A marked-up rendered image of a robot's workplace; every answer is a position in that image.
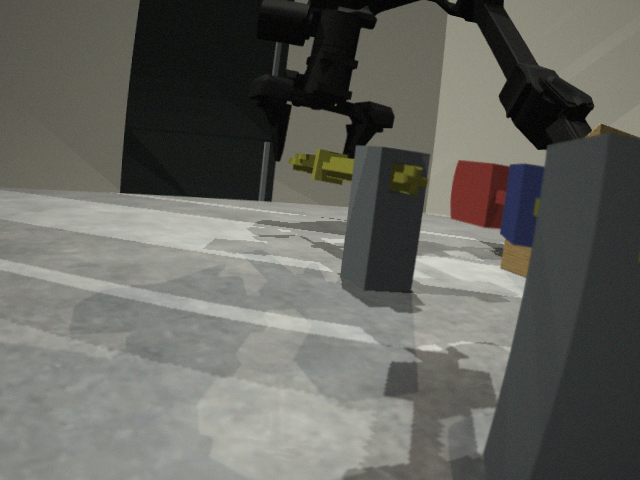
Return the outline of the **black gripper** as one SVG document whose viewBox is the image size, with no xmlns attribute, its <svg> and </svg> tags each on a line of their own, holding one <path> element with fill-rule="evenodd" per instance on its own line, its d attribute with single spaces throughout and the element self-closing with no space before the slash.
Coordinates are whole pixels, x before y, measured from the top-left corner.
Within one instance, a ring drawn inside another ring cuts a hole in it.
<svg viewBox="0 0 640 480">
<path fill-rule="evenodd" d="M 305 87 L 293 88 L 293 81 L 265 74 L 250 84 L 249 99 L 260 101 L 271 130 L 275 161 L 282 158 L 292 105 L 287 101 L 349 116 L 343 154 L 355 159 L 355 146 L 365 146 L 375 133 L 392 128 L 395 115 L 391 107 L 373 102 L 351 103 L 349 91 L 352 70 L 358 66 L 355 54 L 337 46 L 312 46 Z M 312 99 L 312 100 L 310 100 Z M 337 106 L 335 106 L 337 104 Z"/>
</svg>

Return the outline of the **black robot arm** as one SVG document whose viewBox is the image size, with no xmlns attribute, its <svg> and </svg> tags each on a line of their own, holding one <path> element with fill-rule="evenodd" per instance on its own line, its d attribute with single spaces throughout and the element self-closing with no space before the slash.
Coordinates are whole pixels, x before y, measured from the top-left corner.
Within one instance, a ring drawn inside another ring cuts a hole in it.
<svg viewBox="0 0 640 480">
<path fill-rule="evenodd" d="M 375 17 L 419 0 L 263 0 L 259 10 L 257 38 L 295 46 L 344 48 L 356 54 L 360 29 L 373 30 Z M 592 98 L 554 70 L 537 64 L 530 49 L 504 9 L 504 0 L 427 0 L 447 14 L 475 22 L 483 34 L 506 83 L 499 100 L 506 118 L 535 146 L 585 138 L 592 132 L 586 122 L 593 110 Z"/>
</svg>

